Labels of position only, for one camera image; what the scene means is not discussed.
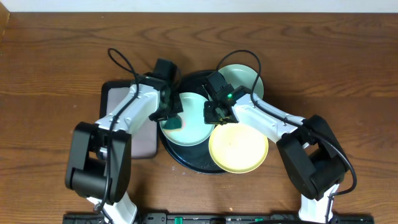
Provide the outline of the green yellow sponge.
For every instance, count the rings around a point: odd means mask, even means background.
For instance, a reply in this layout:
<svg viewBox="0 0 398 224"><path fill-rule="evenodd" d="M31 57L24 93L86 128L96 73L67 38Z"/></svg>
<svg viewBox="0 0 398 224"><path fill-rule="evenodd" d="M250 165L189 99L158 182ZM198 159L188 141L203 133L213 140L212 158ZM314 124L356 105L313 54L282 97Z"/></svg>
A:
<svg viewBox="0 0 398 224"><path fill-rule="evenodd" d="M173 115L171 117L168 117L168 119L164 121L161 127L166 130L180 129L182 128L182 119L177 114Z"/></svg>

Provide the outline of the light green plate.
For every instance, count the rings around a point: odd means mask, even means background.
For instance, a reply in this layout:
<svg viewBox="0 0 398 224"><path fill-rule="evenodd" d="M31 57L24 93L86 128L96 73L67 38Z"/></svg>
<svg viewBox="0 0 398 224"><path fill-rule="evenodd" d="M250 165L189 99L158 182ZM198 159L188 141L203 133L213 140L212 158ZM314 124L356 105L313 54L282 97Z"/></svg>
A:
<svg viewBox="0 0 398 224"><path fill-rule="evenodd" d="M194 146L209 138L215 125L205 124L204 104L208 101L197 93L185 92L180 94L183 111L179 113L182 127L179 129L166 129L171 125L168 120L160 122L160 129L165 137L179 146Z"/></svg>

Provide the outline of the yellow plate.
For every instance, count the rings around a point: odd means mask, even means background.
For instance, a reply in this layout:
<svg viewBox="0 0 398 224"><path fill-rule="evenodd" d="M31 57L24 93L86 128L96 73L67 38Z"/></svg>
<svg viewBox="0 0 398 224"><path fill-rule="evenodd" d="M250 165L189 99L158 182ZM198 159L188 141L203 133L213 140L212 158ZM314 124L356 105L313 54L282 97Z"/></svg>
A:
<svg viewBox="0 0 398 224"><path fill-rule="evenodd" d="M209 139L209 153L214 163L234 174L257 169L268 153L268 138L246 124L218 125Z"/></svg>

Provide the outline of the pale green plate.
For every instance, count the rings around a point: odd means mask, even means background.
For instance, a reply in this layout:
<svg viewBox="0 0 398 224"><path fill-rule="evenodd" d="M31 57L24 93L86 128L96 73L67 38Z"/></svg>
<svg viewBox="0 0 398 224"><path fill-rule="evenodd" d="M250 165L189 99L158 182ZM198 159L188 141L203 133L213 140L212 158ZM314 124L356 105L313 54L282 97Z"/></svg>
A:
<svg viewBox="0 0 398 224"><path fill-rule="evenodd" d="M231 64L218 70L225 81L233 87L233 90L226 94L226 100L234 100L245 97L250 98L250 91L257 77L257 72L247 65Z"/></svg>

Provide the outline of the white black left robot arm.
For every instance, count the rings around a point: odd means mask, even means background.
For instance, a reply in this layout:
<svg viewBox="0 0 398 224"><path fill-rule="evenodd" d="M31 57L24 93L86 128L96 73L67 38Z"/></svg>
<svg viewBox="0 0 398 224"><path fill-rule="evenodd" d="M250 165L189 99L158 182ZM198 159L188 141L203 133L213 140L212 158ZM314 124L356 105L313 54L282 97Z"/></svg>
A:
<svg viewBox="0 0 398 224"><path fill-rule="evenodd" d="M80 122L73 131L65 185L95 205L103 223L133 223L137 207L127 187L131 141L146 119L162 120L182 106L173 96L173 76L146 73L108 115Z"/></svg>

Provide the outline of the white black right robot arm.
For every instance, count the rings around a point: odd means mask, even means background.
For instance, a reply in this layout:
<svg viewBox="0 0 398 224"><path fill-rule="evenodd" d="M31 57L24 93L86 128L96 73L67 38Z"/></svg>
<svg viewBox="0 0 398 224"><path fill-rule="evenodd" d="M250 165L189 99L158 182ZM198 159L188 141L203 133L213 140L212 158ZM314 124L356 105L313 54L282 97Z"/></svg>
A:
<svg viewBox="0 0 398 224"><path fill-rule="evenodd" d="M302 195L299 217L329 223L333 201L353 166L328 123L288 114L261 100L245 86L206 86L205 122L245 124L276 143L290 181Z"/></svg>

